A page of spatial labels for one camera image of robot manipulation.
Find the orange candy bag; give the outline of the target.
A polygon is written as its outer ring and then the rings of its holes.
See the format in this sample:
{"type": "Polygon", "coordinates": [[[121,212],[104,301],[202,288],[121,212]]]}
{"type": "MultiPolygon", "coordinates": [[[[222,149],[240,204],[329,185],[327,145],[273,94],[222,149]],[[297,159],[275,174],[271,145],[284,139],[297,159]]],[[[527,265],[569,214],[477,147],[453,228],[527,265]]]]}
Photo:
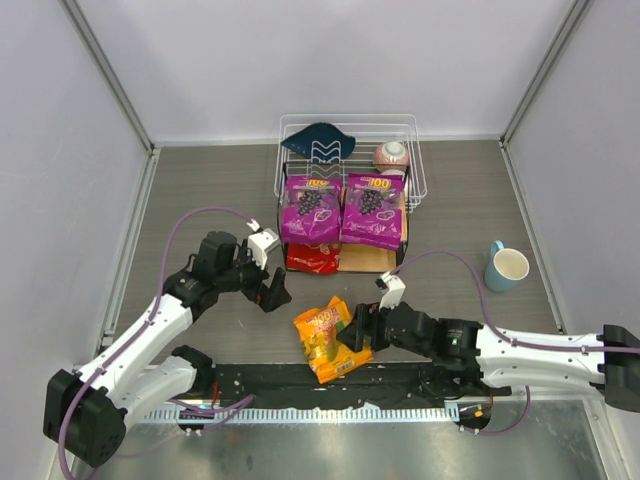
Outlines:
{"type": "Polygon", "coordinates": [[[338,296],[333,296],[325,307],[310,309],[293,321],[304,356],[320,384],[333,381],[373,360],[370,348],[354,352],[337,339],[351,321],[352,314],[346,302],[338,296]]]}

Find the red fruit candy bag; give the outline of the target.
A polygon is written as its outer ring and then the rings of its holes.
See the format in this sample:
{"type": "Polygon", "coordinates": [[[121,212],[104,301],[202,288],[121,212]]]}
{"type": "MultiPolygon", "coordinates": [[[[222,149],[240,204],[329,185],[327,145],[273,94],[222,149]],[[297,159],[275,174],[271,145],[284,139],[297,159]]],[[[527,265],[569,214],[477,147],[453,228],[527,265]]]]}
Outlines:
{"type": "Polygon", "coordinates": [[[290,244],[286,266],[304,273],[329,275],[339,271],[341,246],[339,244],[290,244]]]}

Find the purple blackcurrant candy bag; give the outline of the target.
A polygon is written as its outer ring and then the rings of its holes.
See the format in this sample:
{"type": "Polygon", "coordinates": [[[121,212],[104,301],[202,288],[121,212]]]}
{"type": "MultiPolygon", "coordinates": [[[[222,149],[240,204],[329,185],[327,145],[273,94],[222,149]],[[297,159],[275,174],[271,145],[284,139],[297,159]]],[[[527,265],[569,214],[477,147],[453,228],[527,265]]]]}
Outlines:
{"type": "Polygon", "coordinates": [[[339,179],[291,176],[284,188],[280,237],[288,244],[334,244],[340,240],[339,179]]]}

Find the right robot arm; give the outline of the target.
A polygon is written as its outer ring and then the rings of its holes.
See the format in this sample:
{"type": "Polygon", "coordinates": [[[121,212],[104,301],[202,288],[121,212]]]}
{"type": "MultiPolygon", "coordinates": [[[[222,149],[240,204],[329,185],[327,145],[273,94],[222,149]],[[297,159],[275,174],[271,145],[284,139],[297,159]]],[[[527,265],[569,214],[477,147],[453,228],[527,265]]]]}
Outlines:
{"type": "Polygon", "coordinates": [[[360,304],[337,335],[354,352],[390,346],[429,359],[452,378],[491,389],[513,386],[599,391],[606,405],[639,410],[639,340],[629,330],[534,334],[462,319],[436,319],[402,302],[360,304]]]}

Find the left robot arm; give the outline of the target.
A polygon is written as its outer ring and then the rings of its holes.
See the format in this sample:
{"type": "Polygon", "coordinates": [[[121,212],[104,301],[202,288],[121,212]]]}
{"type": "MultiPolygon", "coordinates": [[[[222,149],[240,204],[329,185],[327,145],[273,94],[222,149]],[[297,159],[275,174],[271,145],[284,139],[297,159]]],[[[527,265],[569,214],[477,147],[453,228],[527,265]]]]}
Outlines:
{"type": "Polygon", "coordinates": [[[286,273],[267,270],[276,233],[259,229],[243,241],[212,231],[185,267],[170,275],[147,310],[110,347],[75,372],[61,369],[47,384],[43,433],[56,442],[63,472],[67,454],[97,468],[119,450],[126,433],[160,404],[213,379],[213,362],[188,346],[159,366],[150,362],[190,328],[220,295],[241,293],[269,313],[287,304],[286,273]]]}

